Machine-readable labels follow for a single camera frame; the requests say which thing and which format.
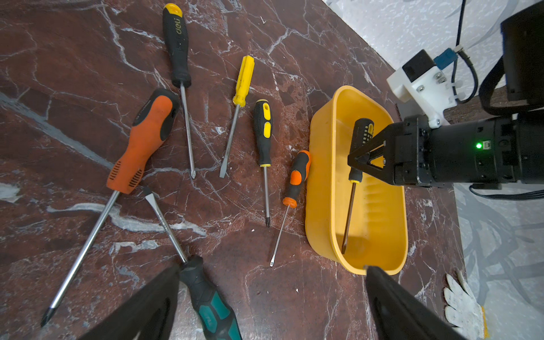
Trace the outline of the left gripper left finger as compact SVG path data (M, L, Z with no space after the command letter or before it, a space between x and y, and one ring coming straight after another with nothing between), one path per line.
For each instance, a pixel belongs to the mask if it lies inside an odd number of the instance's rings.
M168 339L179 293L179 267L163 270L82 339Z

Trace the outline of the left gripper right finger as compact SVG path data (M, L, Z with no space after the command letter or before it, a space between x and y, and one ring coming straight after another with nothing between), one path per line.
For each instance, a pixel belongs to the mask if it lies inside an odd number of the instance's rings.
M365 287L379 339L463 337L377 266L369 266Z

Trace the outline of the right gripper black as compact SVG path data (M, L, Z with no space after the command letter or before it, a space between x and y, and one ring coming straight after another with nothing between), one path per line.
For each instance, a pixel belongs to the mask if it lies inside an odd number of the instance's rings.
M348 154L348 165L387 184L505 184L517 180L516 121L508 117L429 127L423 116L386 126ZM384 158L385 165L371 162Z

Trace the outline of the black yellow dotted screwdriver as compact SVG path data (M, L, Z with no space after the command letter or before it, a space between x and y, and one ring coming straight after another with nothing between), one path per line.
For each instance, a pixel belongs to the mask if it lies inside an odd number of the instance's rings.
M354 124L354 130L351 139L350 152L364 146L372 137L374 132L374 122L368 118L360 118ZM353 212L354 199L356 194L357 184L360 184L363 179L363 172L357 168L351 167L349 173L349 181L352 184L351 195L348 206L347 221L344 231L344 237L341 245L341 253L345 254L349 241L349 230L351 225L351 216Z

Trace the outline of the large orange black screwdriver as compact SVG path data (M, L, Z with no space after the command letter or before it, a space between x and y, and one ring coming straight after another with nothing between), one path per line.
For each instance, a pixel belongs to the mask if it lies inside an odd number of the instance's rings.
M130 194L142 180L148 159L164 144L171 133L179 107L180 101L174 92L156 89L135 117L126 151L113 166L107 180L106 186L113 193L52 303L45 311L41 327L45 327L56 313L119 195Z

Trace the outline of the black screwdriver yellow cap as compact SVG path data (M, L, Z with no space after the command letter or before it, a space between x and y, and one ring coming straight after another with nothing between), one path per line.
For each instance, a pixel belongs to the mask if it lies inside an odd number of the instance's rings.
M191 86L191 75L188 71L188 31L181 8L173 3L166 4L163 9L162 25L164 42L172 67L171 82L179 89L184 110L191 178L195 179L196 169L191 140L191 122L186 101L186 88Z

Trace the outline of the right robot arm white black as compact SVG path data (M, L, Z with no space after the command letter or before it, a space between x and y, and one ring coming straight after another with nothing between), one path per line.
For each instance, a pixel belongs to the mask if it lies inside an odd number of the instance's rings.
M388 84L401 101L414 100L417 116L378 133L360 120L348 155L352 179L368 174L396 186L543 182L543 4L501 23L503 54L473 90L489 114L485 120L452 125L446 109L460 104L456 83L443 69L470 62L456 46L432 58L418 52Z

